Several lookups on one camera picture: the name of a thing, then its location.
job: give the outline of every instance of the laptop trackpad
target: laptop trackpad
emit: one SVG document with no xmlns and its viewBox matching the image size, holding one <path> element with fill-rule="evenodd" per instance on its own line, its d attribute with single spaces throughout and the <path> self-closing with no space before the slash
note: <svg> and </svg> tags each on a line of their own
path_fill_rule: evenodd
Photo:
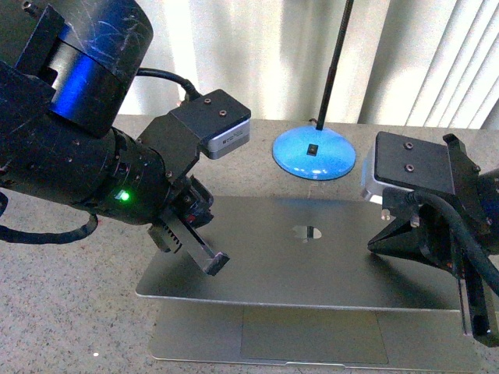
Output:
<svg viewBox="0 0 499 374">
<path fill-rule="evenodd" d="M 243 315 L 244 358 L 388 363 L 375 312 L 250 306 Z"/>
</svg>

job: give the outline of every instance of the white curtain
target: white curtain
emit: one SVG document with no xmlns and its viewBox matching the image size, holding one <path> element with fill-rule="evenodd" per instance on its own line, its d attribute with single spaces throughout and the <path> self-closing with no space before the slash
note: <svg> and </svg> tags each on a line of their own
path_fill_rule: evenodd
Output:
<svg viewBox="0 0 499 374">
<path fill-rule="evenodd" d="M 154 40 L 143 65 L 222 88 L 254 118 L 317 117 L 343 0 L 137 0 Z M 499 0 L 356 0 L 328 122 L 492 128 Z M 160 115 L 182 92 L 136 78 L 122 113 Z"/>
</svg>

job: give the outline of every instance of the black lamp pole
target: black lamp pole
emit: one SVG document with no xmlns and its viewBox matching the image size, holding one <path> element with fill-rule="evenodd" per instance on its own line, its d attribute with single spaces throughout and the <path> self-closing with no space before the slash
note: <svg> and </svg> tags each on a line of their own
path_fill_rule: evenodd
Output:
<svg viewBox="0 0 499 374">
<path fill-rule="evenodd" d="M 338 63 L 340 61 L 340 54 L 342 53 L 346 29 L 349 25 L 350 13 L 352 13 L 352 6 L 353 0 L 346 0 L 345 11 L 343 12 L 342 23 L 340 25 L 338 39 L 336 40 L 333 59 L 331 61 L 331 66 L 329 67 L 329 72 L 327 73 L 326 87 L 324 88 L 324 95 L 322 96 L 322 103 L 320 105 L 319 119 L 317 119 L 317 130 L 322 130 L 324 128 L 327 106 L 329 105 L 329 100 L 331 99 L 331 91 L 333 90 L 334 78 L 336 77 L 336 70 L 338 69 Z"/>
</svg>

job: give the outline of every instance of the silver laptop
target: silver laptop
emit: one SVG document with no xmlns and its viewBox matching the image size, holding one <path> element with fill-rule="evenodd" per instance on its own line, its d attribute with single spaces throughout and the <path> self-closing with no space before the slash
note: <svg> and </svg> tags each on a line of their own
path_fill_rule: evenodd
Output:
<svg viewBox="0 0 499 374">
<path fill-rule="evenodd" d="M 474 372 L 455 279 L 367 242 L 380 206 L 216 197 L 199 233 L 230 261 L 211 277 L 158 252 L 136 293 L 162 298 L 158 359 Z"/>
</svg>

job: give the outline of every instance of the apple logo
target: apple logo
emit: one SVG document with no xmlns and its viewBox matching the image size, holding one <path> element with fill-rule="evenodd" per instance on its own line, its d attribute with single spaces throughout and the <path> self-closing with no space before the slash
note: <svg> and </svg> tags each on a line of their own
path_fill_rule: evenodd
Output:
<svg viewBox="0 0 499 374">
<path fill-rule="evenodd" d="M 295 226 L 292 230 L 296 233 L 295 238 L 302 239 L 304 243 L 322 237 L 322 233 L 314 226 Z"/>
</svg>

